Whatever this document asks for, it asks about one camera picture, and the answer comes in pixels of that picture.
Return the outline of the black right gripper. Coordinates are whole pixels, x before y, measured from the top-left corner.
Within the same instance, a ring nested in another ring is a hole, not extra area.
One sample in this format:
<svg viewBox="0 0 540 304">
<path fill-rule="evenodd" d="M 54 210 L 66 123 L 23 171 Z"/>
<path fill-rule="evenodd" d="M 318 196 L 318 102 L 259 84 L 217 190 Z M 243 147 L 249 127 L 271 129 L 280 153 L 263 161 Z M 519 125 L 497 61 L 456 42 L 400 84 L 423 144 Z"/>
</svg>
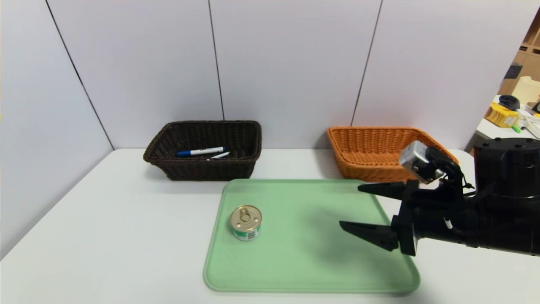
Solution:
<svg viewBox="0 0 540 304">
<path fill-rule="evenodd" d="M 340 221 L 347 233 L 389 252 L 400 248 L 416 256 L 421 239 L 431 239 L 477 247 L 480 217 L 467 204 L 461 184 L 440 182 L 435 189 L 420 188 L 417 180 L 362 184 L 362 193 L 402 200 L 399 213 L 389 225 Z"/>
</svg>

